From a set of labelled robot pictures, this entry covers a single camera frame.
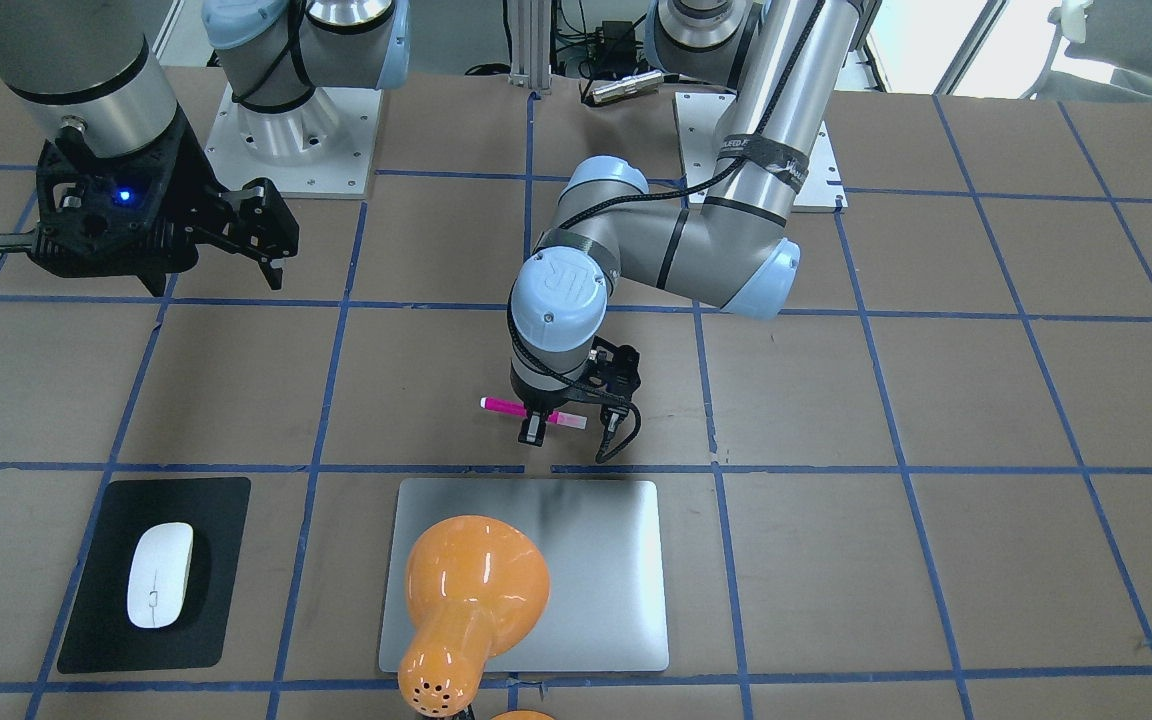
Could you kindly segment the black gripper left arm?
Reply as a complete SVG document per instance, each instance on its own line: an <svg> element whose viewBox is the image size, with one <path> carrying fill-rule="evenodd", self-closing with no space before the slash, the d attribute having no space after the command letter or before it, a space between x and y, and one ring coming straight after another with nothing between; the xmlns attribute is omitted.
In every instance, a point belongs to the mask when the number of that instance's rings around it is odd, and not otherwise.
<svg viewBox="0 0 1152 720"><path fill-rule="evenodd" d="M605 415L636 414L641 355L628 344L593 338L570 351L548 353L516 341L516 395L525 406L518 442L541 447L550 414L566 404L605 406Z"/></svg>

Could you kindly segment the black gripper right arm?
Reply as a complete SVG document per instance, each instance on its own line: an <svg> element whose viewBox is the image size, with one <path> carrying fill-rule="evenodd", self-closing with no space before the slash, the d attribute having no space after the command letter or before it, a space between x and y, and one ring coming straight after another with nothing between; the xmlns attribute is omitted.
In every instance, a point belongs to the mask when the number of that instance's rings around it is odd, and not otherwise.
<svg viewBox="0 0 1152 720"><path fill-rule="evenodd" d="M259 264L283 290L285 260L300 250L300 225L271 179L223 190L183 109L146 147L97 158L86 127L61 122L37 162L38 222L1 233L0 252L23 252L61 278L132 275L160 297L166 278L210 243Z"/></svg>

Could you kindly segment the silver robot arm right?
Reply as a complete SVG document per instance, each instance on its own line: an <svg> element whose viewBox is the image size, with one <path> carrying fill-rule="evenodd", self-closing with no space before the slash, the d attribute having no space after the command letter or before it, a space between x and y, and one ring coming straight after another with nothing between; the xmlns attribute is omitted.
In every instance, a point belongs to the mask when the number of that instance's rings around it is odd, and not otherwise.
<svg viewBox="0 0 1152 720"><path fill-rule="evenodd" d="M206 1L228 100L198 141L128 1L0 1L0 79L45 135L38 222L0 233L61 278L134 276L152 296L198 247L271 290L300 250L288 196L364 192L374 109L410 68L407 1Z"/></svg>

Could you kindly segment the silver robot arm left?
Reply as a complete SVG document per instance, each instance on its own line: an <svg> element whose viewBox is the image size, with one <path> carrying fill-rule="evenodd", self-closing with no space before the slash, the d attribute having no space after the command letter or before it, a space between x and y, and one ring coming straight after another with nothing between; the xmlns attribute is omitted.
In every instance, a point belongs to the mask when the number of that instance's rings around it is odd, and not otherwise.
<svg viewBox="0 0 1152 720"><path fill-rule="evenodd" d="M654 194L639 169L613 156L573 170L506 306L509 381L524 407L521 444L541 446L550 415L566 404L599 407L598 462L639 433L639 355L598 334L621 281L723 313L780 313L801 258L786 237L787 219L809 177L838 73L879 6L652 3L643 37L650 65L733 92L708 132L712 173Z"/></svg>

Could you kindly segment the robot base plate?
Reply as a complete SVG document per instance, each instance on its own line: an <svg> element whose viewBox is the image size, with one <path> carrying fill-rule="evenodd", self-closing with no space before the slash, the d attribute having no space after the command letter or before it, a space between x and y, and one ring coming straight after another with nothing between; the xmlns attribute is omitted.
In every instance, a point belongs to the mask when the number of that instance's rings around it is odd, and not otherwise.
<svg viewBox="0 0 1152 720"><path fill-rule="evenodd" d="M735 94L676 92L675 118L687 187L700 184L717 174L717 126L732 108L733 100ZM831 213L847 205L849 200L838 170L835 150L828 129L820 126L810 154L808 176L794 200L794 210Z"/></svg>
<svg viewBox="0 0 1152 720"><path fill-rule="evenodd" d="M316 88L300 108L262 114L233 103L225 88L204 149L230 190L264 177L287 199L364 200L384 96L374 88Z"/></svg>

